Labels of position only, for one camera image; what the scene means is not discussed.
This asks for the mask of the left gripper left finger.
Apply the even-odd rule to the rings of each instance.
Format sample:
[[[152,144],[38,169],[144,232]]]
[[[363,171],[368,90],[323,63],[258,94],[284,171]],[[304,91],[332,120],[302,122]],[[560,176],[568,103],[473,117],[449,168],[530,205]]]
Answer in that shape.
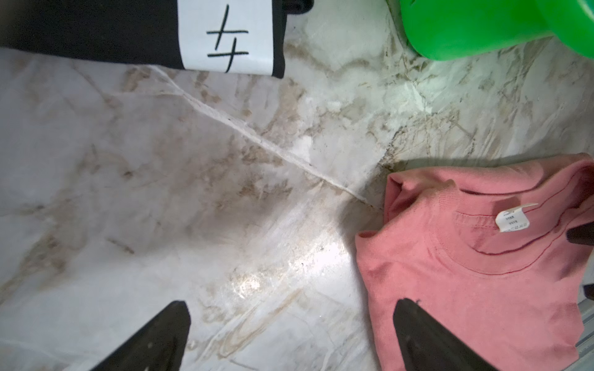
[[[177,371],[182,364],[190,325],[187,303],[173,301],[93,371]]]

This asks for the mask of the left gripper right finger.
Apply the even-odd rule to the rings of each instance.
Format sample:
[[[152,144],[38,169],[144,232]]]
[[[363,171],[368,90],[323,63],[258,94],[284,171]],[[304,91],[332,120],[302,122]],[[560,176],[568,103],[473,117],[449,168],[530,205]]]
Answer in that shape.
[[[397,301],[393,323],[406,370],[496,370],[411,299]]]

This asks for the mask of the pink t-shirt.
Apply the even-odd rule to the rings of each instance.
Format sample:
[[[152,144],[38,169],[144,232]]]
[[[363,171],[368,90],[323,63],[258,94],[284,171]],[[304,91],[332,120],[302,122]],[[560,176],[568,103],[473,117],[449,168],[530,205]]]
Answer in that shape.
[[[592,248],[566,232],[592,220],[587,154],[389,175],[383,227],[356,238],[382,369],[405,367],[393,323],[403,298],[500,370],[574,363]]]

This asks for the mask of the green plastic basket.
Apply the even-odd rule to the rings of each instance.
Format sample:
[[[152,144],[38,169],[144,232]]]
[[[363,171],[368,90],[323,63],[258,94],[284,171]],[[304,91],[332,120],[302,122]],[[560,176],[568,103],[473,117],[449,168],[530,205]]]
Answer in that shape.
[[[402,22],[413,49],[447,61],[555,36],[593,57],[593,3],[550,1],[403,1]]]

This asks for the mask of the black folded t-shirt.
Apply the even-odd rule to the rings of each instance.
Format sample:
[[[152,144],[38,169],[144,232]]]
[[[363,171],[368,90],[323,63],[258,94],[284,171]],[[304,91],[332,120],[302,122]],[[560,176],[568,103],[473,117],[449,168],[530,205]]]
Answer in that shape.
[[[4,1],[1,45],[31,53],[108,63],[183,68],[179,51],[180,0]],[[283,44],[289,15],[312,9],[311,1],[271,1],[274,68],[285,73]]]

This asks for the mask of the white paper label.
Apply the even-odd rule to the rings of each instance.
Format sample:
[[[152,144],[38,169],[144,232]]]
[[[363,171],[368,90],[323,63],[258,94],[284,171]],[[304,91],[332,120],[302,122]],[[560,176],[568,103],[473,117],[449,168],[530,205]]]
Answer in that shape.
[[[271,1],[180,0],[177,15],[184,69],[272,75]]]

